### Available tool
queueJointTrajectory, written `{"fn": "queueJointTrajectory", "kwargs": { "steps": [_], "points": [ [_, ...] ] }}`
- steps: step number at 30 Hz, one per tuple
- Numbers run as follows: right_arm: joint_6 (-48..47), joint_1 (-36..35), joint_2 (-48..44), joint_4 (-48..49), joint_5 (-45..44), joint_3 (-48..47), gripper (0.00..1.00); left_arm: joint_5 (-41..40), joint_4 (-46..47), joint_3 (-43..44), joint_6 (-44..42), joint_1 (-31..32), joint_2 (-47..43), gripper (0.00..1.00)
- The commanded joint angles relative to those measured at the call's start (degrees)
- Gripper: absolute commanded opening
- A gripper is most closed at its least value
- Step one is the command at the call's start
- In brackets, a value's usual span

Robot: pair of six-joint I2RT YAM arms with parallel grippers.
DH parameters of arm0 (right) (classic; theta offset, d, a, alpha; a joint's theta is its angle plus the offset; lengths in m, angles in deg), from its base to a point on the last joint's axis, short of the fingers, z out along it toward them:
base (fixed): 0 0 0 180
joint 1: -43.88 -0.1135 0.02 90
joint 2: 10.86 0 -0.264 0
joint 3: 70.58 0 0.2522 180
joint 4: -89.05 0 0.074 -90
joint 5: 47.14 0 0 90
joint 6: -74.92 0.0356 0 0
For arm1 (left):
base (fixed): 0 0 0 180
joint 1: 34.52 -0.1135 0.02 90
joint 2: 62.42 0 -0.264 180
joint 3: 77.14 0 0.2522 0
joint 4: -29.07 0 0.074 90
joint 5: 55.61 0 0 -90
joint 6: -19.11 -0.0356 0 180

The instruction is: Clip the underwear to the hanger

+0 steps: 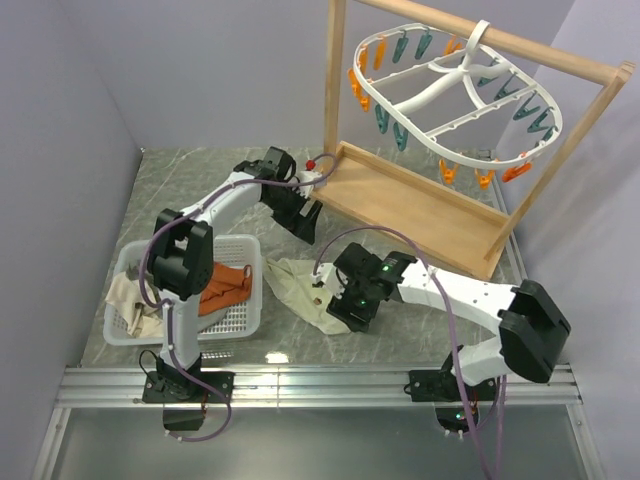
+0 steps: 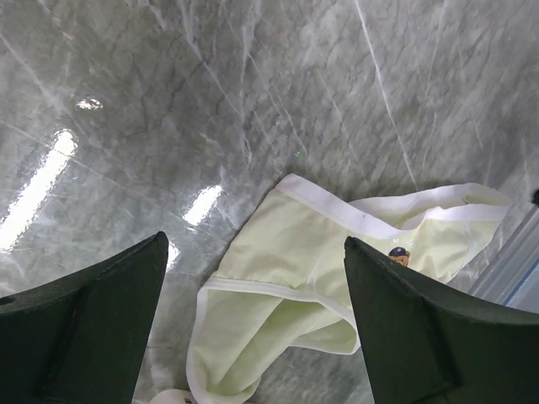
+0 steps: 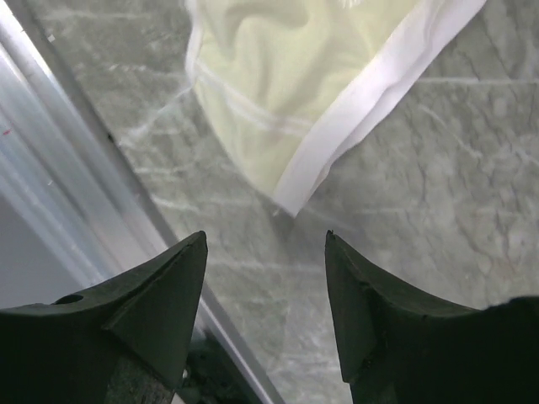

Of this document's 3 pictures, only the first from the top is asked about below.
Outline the pale green underwear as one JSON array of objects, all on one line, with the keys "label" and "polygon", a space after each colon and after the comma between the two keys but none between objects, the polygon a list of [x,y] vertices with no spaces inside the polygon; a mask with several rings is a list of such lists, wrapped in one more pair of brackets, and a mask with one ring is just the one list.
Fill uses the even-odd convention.
[{"label": "pale green underwear", "polygon": [[276,298],[325,335],[349,334],[350,329],[326,309],[331,294],[311,284],[313,260],[263,258],[263,278]]}]

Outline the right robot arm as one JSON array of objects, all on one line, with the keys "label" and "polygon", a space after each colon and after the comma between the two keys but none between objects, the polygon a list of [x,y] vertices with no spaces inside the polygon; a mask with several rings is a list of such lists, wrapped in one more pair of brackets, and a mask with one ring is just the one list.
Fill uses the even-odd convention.
[{"label": "right robot arm", "polygon": [[427,306],[451,312],[491,332],[475,345],[456,343],[437,372],[409,382],[417,401],[489,400],[496,380],[515,374],[547,383],[571,326],[545,288],[531,280],[518,285],[476,280],[425,265],[399,251],[385,258],[357,243],[331,263],[312,270],[312,284],[330,292],[328,313],[354,332],[366,332],[381,303]]}]

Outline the white oval clip hanger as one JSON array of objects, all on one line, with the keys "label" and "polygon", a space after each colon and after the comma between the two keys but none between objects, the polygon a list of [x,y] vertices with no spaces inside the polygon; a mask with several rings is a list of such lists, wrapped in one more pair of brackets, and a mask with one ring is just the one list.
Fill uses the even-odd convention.
[{"label": "white oval clip hanger", "polygon": [[[409,131],[407,146],[420,145],[450,163],[505,171],[547,153],[563,130],[552,95],[513,61],[482,44],[489,22],[481,20],[467,38],[422,23],[374,33],[355,48],[350,68],[375,106]],[[540,110],[512,119],[533,93]],[[529,134],[527,127],[547,107],[555,129]]]}]

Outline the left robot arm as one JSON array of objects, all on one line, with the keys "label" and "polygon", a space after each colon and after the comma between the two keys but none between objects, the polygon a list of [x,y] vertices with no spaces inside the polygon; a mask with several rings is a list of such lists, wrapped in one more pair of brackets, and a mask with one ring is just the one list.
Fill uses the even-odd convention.
[{"label": "left robot arm", "polygon": [[163,210],[145,250],[141,272],[148,273],[158,298],[145,302],[162,312],[164,338],[155,371],[147,384],[171,402],[189,402],[212,392],[205,383],[198,343],[200,296],[214,274],[217,233],[257,203],[268,206],[273,219],[308,244],[322,204],[310,199],[328,176],[315,168],[296,170],[295,159],[271,147],[265,156],[236,165],[212,193],[182,210]]}]

